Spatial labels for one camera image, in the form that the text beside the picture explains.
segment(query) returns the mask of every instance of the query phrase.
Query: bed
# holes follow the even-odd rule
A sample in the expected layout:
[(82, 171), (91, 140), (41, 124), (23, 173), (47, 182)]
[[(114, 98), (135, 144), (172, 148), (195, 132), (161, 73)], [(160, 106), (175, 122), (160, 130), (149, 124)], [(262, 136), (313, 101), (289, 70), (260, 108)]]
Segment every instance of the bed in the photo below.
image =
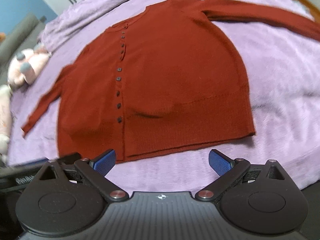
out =
[[(9, 165), (58, 156), (59, 100), (50, 105), (27, 138), (22, 137), (21, 127), (39, 98), (50, 89), (60, 70), (107, 27), (161, 1), (164, 0), (82, 0), (47, 25), (41, 38), (54, 51), (53, 56), (36, 82), (20, 88), (12, 97)], [(312, 18), (292, 0), (242, 1), (272, 5)], [(98, 13), (101, 8), (106, 11)], [(253, 137), (215, 148), (230, 158), (243, 157), (255, 164), (276, 159), (300, 189), (316, 182), (320, 178), (320, 43), (261, 23), (214, 24), (231, 39), (246, 65), (257, 132)], [(208, 164), (211, 148), (117, 164), (106, 177), (129, 194), (194, 194), (218, 177)]]

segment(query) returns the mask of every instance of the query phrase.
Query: metal pivot screw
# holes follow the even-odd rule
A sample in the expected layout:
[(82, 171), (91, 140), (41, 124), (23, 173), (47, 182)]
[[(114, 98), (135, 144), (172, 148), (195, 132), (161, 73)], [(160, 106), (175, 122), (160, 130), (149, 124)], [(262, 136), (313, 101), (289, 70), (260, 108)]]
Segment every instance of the metal pivot screw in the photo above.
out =
[(123, 190), (114, 190), (110, 193), (110, 197), (114, 199), (119, 199), (125, 197), (125, 192)]
[(213, 195), (214, 195), (213, 192), (210, 190), (201, 190), (198, 193), (198, 196), (203, 199), (212, 198)]

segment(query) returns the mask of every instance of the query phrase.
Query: pink stuffed animal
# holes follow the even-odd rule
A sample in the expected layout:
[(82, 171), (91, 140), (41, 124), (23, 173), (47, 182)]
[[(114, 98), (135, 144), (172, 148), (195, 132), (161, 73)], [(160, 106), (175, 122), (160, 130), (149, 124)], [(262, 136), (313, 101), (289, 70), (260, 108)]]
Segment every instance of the pink stuffed animal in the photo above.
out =
[(51, 53), (39, 43), (34, 49), (24, 49), (12, 59), (8, 69), (8, 85), (17, 89), (27, 82), (31, 85), (41, 73)]

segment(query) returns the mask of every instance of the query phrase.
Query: gray sofa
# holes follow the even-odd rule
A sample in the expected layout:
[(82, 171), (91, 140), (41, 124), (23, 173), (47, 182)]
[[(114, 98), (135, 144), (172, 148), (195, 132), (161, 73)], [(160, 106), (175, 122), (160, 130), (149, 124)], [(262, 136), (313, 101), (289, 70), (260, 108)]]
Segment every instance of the gray sofa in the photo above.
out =
[(0, 85), (7, 83), (8, 67), (13, 56), (23, 49), (33, 49), (37, 44), (37, 37), (45, 27), (45, 20), (45, 17), (38, 20), (35, 15), (28, 13), (0, 43)]

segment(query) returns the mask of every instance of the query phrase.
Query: white stuffed toy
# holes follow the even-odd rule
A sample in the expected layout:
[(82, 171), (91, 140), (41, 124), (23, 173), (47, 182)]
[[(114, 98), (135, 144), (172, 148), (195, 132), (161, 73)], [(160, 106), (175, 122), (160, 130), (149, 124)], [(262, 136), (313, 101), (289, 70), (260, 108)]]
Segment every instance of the white stuffed toy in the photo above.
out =
[(11, 132), (10, 98), (11, 88), (8, 85), (0, 87), (0, 157), (3, 163), (7, 162), (8, 145)]
[(25, 82), (31, 85), (43, 70), (51, 53), (44, 48), (42, 43), (34, 49), (24, 49), (12, 59), (8, 69), (8, 85), (16, 90)]

